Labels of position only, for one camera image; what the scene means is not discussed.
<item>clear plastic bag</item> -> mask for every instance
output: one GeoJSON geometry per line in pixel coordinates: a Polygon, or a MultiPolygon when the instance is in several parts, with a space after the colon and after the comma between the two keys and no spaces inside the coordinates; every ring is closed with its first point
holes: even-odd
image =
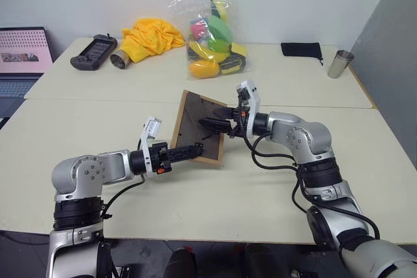
{"type": "Polygon", "coordinates": [[[186,39],[190,79],[248,70],[234,0],[172,0],[171,15],[186,39]]]}

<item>white table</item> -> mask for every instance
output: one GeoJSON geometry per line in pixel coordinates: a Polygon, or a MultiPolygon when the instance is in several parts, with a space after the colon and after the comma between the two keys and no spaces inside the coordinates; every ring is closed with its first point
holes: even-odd
{"type": "Polygon", "coordinates": [[[284,57],[278,45],[247,45],[250,71],[214,79],[188,80],[185,48],[149,57],[126,70],[108,59],[97,71],[79,71],[70,65],[91,38],[79,38],[56,60],[28,99],[116,100],[179,103],[188,89],[227,104],[237,104],[235,87],[253,79],[263,105],[314,107],[372,107],[350,70],[331,79],[326,70],[336,48],[323,46],[324,66],[317,59],[284,57]]]}
{"type": "MultiPolygon", "coordinates": [[[[61,160],[135,149],[149,115],[163,120],[169,141],[178,105],[137,102],[28,100],[0,132],[0,229],[48,233],[61,160]]],[[[262,107],[326,124],[341,173],[384,239],[416,242],[417,173],[374,109],[262,107]]],[[[263,143],[265,152],[285,152],[263,143]]],[[[129,182],[104,187],[108,201],[129,182]]],[[[223,167],[196,162],[128,191],[111,207],[105,235],[117,238],[311,243],[305,216],[291,202],[292,172],[257,168],[241,139],[225,139],[223,167]]],[[[298,197],[306,207],[307,202],[298,197]]]]}

